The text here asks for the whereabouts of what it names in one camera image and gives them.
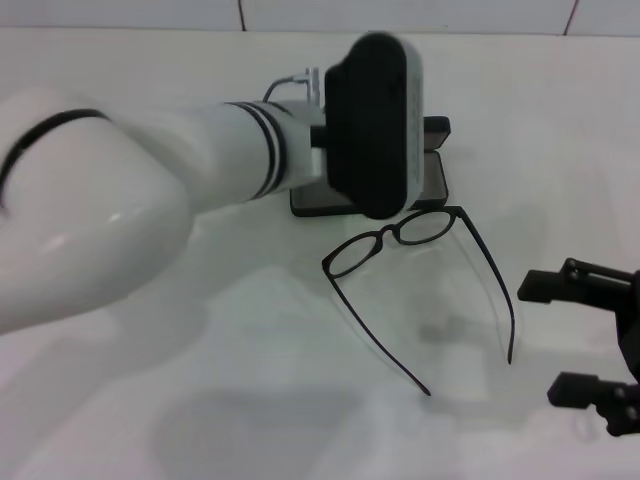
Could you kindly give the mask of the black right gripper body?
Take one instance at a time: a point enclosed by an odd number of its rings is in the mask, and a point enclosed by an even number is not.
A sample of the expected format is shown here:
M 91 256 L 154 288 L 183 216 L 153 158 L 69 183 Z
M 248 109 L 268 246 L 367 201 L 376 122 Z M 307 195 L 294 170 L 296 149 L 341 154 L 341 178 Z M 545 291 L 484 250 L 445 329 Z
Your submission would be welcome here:
M 616 312 L 616 332 L 626 366 L 639 381 L 639 271 L 632 274 L 623 304 Z

